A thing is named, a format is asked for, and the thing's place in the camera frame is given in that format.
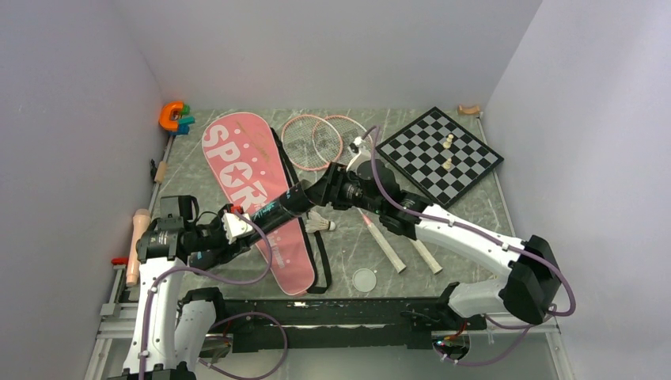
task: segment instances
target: white racket grip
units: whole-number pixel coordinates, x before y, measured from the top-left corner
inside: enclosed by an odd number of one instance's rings
[[[419,240],[412,240],[412,239],[408,239],[408,240],[412,243],[412,245],[415,247],[415,249],[417,249],[417,252],[419,252],[419,255],[424,259],[424,262],[426,263],[426,265],[429,266],[429,268],[431,269],[431,271],[435,275],[442,272],[442,267],[436,261],[436,259],[434,259],[434,257],[431,256],[431,252],[429,252],[429,250],[426,249],[426,246],[424,245],[424,243],[422,243]]]
[[[363,213],[361,214],[363,217],[364,222],[366,222],[366,226],[368,227],[368,231],[370,231],[370,234],[373,235],[373,238],[375,241],[377,241],[377,244],[382,248],[382,251],[387,255],[387,258],[389,261],[392,262],[392,265],[394,266],[394,269],[396,269],[396,272],[401,273],[402,271],[407,268],[403,261],[398,257],[396,254],[396,251],[392,246],[389,244],[387,239],[382,235],[382,232],[380,232],[380,229],[373,224],[373,222],[370,221],[370,219],[364,215]]]

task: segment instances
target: round coaster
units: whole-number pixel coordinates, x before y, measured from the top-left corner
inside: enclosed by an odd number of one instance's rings
[[[368,293],[375,288],[377,277],[375,277],[375,273],[373,273],[373,271],[370,269],[361,268],[357,270],[352,276],[352,282],[358,291]]]

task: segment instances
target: pink racket bag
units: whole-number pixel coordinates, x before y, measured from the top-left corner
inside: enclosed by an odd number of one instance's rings
[[[205,159],[226,198],[250,215],[298,182],[298,176],[275,131],[264,119],[238,112],[215,120],[201,140]],[[324,266],[325,287],[316,287],[317,268],[302,218],[268,234],[273,249],[271,271],[284,293],[300,296],[324,293],[331,285],[331,269],[324,243],[315,233]],[[256,243],[268,260],[262,241]]]

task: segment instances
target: white wall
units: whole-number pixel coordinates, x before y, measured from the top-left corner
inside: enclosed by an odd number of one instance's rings
[[[84,376],[160,107],[107,2],[0,5],[0,377]]]
[[[576,375],[668,378],[671,4],[545,0],[485,112],[517,232],[578,296]]]
[[[116,3],[197,108],[484,104],[540,0]]]

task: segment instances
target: black cylinder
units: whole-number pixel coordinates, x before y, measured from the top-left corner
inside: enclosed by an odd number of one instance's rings
[[[298,182],[292,188],[283,192],[280,196],[255,212],[252,215],[252,222],[265,234],[269,234],[281,225],[308,212],[314,207],[314,204],[310,202],[308,196],[305,194],[305,188],[308,186],[309,182],[307,180]],[[261,239],[261,236],[255,232],[248,239],[249,244],[252,244]]]

